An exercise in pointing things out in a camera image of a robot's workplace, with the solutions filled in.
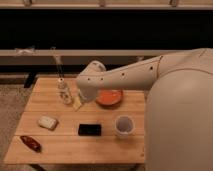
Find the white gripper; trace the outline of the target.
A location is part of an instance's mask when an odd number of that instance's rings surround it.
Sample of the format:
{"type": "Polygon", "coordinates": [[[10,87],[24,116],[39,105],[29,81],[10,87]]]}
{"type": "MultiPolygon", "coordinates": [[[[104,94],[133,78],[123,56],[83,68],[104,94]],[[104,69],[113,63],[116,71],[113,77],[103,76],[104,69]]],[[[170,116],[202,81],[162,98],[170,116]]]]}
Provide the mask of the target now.
{"type": "Polygon", "coordinates": [[[75,111],[79,110],[84,103],[91,102],[96,99],[98,90],[87,82],[78,82],[79,95],[74,97],[73,108],[75,111]]]}

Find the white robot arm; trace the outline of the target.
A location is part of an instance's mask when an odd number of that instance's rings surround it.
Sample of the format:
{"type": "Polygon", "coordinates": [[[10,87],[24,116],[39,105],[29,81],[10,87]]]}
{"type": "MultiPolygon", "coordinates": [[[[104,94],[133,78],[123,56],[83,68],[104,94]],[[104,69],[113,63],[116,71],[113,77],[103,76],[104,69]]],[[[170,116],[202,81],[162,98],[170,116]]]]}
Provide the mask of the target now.
{"type": "Polygon", "coordinates": [[[76,84],[84,102],[100,89],[148,92],[146,171],[213,171],[213,48],[163,54],[113,70],[93,61],[76,84]]]}

